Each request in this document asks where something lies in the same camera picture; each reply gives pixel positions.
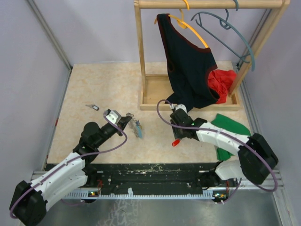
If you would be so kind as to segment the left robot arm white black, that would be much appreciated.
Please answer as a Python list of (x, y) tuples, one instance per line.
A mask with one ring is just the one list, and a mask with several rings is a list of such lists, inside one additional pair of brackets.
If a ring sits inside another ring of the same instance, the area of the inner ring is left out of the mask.
[(127, 138), (124, 129), (132, 120), (116, 111), (106, 111), (103, 117), (107, 123), (102, 127), (96, 122), (84, 126), (79, 143), (61, 163), (31, 182), (23, 180), (17, 184), (9, 207), (11, 218), (26, 226), (36, 226), (68, 193), (97, 183), (98, 175), (90, 164), (101, 154), (99, 146), (114, 134)]

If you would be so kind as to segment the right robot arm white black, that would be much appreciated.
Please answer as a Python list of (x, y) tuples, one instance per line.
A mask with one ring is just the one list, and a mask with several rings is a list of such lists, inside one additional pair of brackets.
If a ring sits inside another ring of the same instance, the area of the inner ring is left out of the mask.
[(201, 118), (193, 120), (183, 109), (174, 110), (170, 118), (175, 138), (210, 143), (238, 157), (216, 166), (210, 174), (210, 181), (215, 186), (242, 177), (259, 186), (278, 164), (266, 139), (258, 133), (251, 136), (233, 133)]

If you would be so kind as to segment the metal disc with keyrings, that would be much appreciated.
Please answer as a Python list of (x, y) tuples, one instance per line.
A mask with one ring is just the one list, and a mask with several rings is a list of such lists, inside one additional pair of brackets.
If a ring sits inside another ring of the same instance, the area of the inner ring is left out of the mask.
[(127, 113), (126, 116), (131, 116), (132, 117), (132, 120), (129, 122), (129, 127), (133, 130), (135, 136), (137, 137), (137, 129), (136, 129), (136, 119), (134, 118), (134, 115), (131, 114), (131, 113)]

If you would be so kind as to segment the key with black tag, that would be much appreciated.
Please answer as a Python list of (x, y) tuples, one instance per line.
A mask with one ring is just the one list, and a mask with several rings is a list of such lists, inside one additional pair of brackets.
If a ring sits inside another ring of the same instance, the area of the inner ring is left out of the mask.
[(91, 109), (94, 109), (95, 111), (99, 111), (99, 107), (94, 105), (94, 104), (91, 104), (91, 105), (86, 105), (87, 107), (91, 108)]

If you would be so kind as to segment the key with red tag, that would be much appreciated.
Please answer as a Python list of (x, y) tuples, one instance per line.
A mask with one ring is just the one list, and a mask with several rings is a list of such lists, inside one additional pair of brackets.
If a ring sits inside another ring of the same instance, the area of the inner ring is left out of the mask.
[(180, 143), (180, 139), (176, 139), (173, 143), (172, 143), (172, 147), (177, 146)]

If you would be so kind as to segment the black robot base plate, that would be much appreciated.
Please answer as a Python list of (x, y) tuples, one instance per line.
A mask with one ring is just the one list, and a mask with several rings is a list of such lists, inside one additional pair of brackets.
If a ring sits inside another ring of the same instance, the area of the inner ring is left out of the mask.
[(210, 188), (223, 191), (238, 183), (214, 175), (217, 163), (130, 163), (91, 164), (92, 176), (84, 188), (95, 188), (102, 195), (186, 195), (202, 194)]

